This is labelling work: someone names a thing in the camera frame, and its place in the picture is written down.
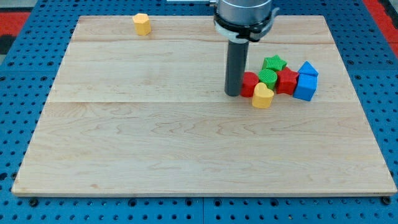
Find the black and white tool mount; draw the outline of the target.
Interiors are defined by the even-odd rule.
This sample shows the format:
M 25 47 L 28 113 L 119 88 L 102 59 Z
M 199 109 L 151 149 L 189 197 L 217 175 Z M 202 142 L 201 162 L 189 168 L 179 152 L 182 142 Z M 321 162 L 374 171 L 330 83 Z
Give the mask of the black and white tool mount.
M 253 25 L 232 24 L 218 13 L 213 16 L 213 22 L 215 30 L 234 43 L 259 42 L 272 29 L 278 12 L 279 8 L 274 8 L 263 21 Z

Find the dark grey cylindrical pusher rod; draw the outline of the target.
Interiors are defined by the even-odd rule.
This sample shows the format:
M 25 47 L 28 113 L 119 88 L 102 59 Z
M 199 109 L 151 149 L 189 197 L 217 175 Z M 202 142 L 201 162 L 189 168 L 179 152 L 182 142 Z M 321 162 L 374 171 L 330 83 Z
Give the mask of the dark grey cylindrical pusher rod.
M 249 42 L 243 44 L 232 41 L 228 42 L 226 76 L 224 81 L 224 92 L 228 96 L 238 96 L 241 93 L 248 47 Z

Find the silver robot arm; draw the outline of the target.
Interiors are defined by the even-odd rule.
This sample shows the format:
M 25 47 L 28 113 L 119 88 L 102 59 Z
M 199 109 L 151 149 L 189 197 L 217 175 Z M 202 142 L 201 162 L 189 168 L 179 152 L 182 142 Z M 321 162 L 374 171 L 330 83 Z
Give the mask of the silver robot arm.
M 238 96 L 243 87 L 250 42 L 259 42 L 271 29 L 279 8 L 272 0 L 218 0 L 215 30 L 228 39 L 224 92 Z

